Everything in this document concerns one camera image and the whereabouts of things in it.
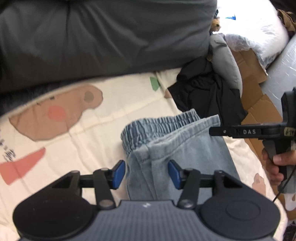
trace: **bear's pink cheek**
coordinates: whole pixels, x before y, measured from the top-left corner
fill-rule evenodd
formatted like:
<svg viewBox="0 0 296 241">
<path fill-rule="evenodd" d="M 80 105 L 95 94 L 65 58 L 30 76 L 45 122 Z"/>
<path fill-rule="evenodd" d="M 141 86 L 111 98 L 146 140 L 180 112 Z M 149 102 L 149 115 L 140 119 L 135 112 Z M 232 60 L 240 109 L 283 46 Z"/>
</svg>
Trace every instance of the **bear's pink cheek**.
<svg viewBox="0 0 296 241">
<path fill-rule="evenodd" d="M 66 111 L 63 107 L 52 105 L 48 108 L 47 115 L 54 121 L 63 121 L 66 118 Z"/>
</svg>

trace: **jeans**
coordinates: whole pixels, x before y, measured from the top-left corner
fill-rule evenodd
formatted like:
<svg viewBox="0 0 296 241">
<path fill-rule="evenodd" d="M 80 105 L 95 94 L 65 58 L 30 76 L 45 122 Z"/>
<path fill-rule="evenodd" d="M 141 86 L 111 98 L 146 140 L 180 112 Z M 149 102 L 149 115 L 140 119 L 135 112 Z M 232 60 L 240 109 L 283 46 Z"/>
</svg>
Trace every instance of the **jeans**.
<svg viewBox="0 0 296 241">
<path fill-rule="evenodd" d="M 202 174 L 223 170 L 239 179 L 223 137 L 212 137 L 209 128 L 220 126 L 219 116 L 200 119 L 195 110 L 173 117 L 145 118 L 127 125 L 121 133 L 127 155 L 127 190 L 131 200 L 172 199 L 175 189 L 168 174 L 169 160 L 181 168 L 195 168 Z M 198 203 L 212 196 L 200 190 Z"/>
</svg>

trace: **red triangle print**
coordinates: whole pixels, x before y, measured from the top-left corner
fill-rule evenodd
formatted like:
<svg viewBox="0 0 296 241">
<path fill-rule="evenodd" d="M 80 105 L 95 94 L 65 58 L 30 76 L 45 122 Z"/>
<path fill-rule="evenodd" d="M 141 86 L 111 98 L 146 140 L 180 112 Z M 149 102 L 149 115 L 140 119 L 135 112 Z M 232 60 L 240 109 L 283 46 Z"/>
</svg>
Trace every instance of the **red triangle print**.
<svg viewBox="0 0 296 241">
<path fill-rule="evenodd" d="M 44 156 L 45 148 L 31 153 L 19 160 L 13 162 L 4 162 L 0 164 L 0 174 L 7 185 L 15 180 L 24 177 Z"/>
</svg>

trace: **black cable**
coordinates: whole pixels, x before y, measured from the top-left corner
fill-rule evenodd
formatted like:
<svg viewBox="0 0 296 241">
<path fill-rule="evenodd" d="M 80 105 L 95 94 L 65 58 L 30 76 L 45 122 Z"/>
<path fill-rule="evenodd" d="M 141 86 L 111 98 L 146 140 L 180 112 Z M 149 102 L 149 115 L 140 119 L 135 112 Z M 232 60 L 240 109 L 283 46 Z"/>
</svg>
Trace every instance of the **black cable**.
<svg viewBox="0 0 296 241">
<path fill-rule="evenodd" d="M 279 197 L 279 195 L 281 195 L 281 193 L 283 192 L 284 188 L 287 186 L 288 182 L 290 181 L 292 175 L 294 174 L 295 170 L 296 170 L 296 165 L 294 166 L 294 168 L 293 168 L 290 176 L 288 177 L 287 181 L 283 185 L 282 189 L 279 191 L 279 193 L 276 195 L 276 197 L 274 198 L 274 200 L 272 202 L 274 202 Z"/>
</svg>

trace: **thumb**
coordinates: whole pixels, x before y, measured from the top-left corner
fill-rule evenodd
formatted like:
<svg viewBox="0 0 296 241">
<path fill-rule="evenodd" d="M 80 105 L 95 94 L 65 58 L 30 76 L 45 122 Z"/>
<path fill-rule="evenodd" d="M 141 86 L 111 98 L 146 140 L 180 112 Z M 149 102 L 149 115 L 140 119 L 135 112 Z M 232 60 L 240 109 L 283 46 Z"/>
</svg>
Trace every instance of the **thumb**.
<svg viewBox="0 0 296 241">
<path fill-rule="evenodd" d="M 278 166 L 296 165 L 296 150 L 275 155 L 273 162 Z"/>
</svg>

